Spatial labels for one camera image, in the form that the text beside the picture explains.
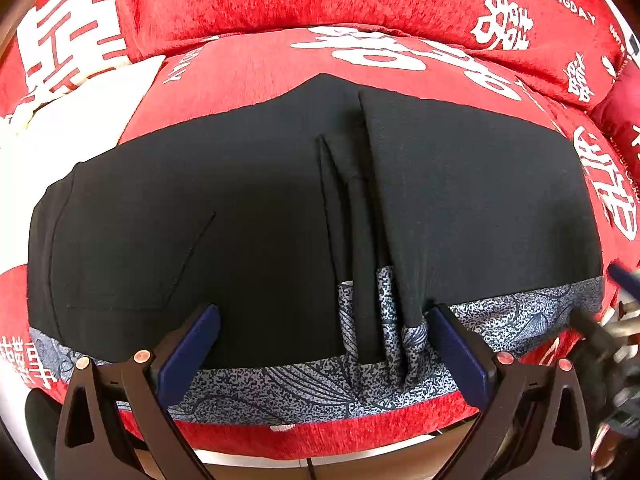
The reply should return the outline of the black pants with patterned hem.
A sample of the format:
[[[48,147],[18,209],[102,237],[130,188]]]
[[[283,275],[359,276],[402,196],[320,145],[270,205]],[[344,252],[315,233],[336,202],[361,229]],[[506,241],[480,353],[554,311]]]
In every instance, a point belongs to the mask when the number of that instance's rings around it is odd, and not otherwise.
[[[433,304],[522,356],[602,299],[596,219],[564,136],[329,75],[81,162],[30,224],[29,328],[56,379],[216,308],[215,341],[170,404],[201,424],[432,400],[456,388],[428,344]]]

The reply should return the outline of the dark red cushion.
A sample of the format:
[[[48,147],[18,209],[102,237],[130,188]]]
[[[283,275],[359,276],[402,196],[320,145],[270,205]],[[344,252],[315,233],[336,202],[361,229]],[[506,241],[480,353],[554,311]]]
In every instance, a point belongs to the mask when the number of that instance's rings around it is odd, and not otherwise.
[[[629,173],[639,179],[640,72],[628,62],[591,120],[622,156]]]

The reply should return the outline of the red wedding quilt roll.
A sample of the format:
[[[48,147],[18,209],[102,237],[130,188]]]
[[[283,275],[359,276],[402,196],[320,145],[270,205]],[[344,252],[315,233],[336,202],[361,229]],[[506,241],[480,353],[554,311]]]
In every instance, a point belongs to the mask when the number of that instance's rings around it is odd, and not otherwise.
[[[583,107],[606,96],[626,63],[604,0],[37,0],[1,65],[1,113],[213,36],[328,25],[453,44]]]

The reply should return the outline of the red wedding blanket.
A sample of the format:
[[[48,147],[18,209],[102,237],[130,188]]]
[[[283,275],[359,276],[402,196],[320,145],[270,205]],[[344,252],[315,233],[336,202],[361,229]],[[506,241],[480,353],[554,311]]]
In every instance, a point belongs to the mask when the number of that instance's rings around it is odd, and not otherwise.
[[[606,260],[639,260],[639,181],[591,110],[537,91],[503,60],[450,44],[349,27],[215,39],[96,75],[29,122],[1,121],[1,354],[30,388],[61,399],[66,359],[47,360],[27,326],[32,210],[76,164],[186,120],[282,96],[314,76],[491,110],[560,130],[585,165]]]

